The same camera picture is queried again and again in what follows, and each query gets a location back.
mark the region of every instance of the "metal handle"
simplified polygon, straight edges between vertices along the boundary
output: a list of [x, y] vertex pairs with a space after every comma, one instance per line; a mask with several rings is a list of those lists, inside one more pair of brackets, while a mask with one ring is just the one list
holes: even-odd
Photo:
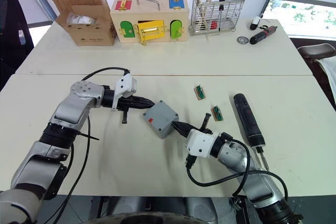
[[157, 4], [157, 8], [160, 10], [160, 3], [159, 3], [159, 1], [156, 1], [156, 0], [147, 0], [147, 1], [156, 3]]

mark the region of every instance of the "cardboard box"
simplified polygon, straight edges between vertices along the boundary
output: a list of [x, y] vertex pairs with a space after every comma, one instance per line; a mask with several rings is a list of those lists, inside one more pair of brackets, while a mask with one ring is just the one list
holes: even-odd
[[[111, 46], [116, 38], [110, 8], [106, 0], [53, 0], [60, 15], [56, 22], [79, 46]], [[67, 24], [72, 12], [96, 19], [95, 24]]]

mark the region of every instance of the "green door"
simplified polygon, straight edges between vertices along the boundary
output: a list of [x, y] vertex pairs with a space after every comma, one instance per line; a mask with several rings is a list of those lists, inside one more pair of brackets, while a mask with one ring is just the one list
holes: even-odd
[[173, 20], [170, 23], [170, 36], [172, 39], [178, 39], [182, 36], [182, 22], [179, 20]]
[[130, 22], [122, 21], [120, 23], [120, 27], [121, 27], [122, 33], [124, 34], [124, 38], [134, 38], [135, 37], [133, 26]]

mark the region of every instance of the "white table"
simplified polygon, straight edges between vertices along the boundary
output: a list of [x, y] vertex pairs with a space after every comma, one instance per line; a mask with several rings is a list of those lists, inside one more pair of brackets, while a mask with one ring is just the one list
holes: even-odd
[[[58, 24], [53, 24], [16, 73], [88, 74], [104, 67], [126, 67], [137, 75], [311, 75], [279, 21], [277, 31], [255, 45], [239, 44], [261, 29], [249, 30], [251, 19], [220, 35], [196, 35], [186, 42], [120, 43], [111, 47], [79, 47]], [[110, 71], [102, 74], [120, 74]]]
[[[98, 84], [114, 85], [117, 76], [94, 76]], [[288, 185], [290, 196], [335, 195], [336, 113], [313, 76], [136, 76], [137, 95], [164, 100], [180, 120], [200, 126], [211, 105], [218, 105], [224, 122], [210, 119], [208, 127], [242, 139], [232, 96], [246, 95], [265, 137], [270, 170]], [[16, 168], [38, 140], [58, 103], [81, 76], [21, 75], [11, 77], [0, 93], [0, 190], [9, 189]], [[198, 101], [201, 84], [206, 99]], [[91, 110], [91, 141], [87, 167], [73, 194], [141, 196], [229, 196], [235, 180], [208, 188], [187, 177], [185, 138], [173, 132], [159, 139], [142, 118], [144, 110], [130, 109], [128, 124], [121, 112]], [[86, 133], [86, 124], [82, 129]], [[86, 139], [77, 137], [75, 159], [59, 193], [67, 194], [85, 155]], [[214, 158], [199, 158], [192, 174], [209, 182], [229, 175]]]

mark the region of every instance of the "wooden lock box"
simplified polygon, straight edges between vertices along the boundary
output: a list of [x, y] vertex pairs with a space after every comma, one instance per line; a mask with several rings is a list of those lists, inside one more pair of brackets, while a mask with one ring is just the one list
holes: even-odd
[[112, 21], [121, 42], [170, 42], [188, 38], [187, 0], [114, 0]]

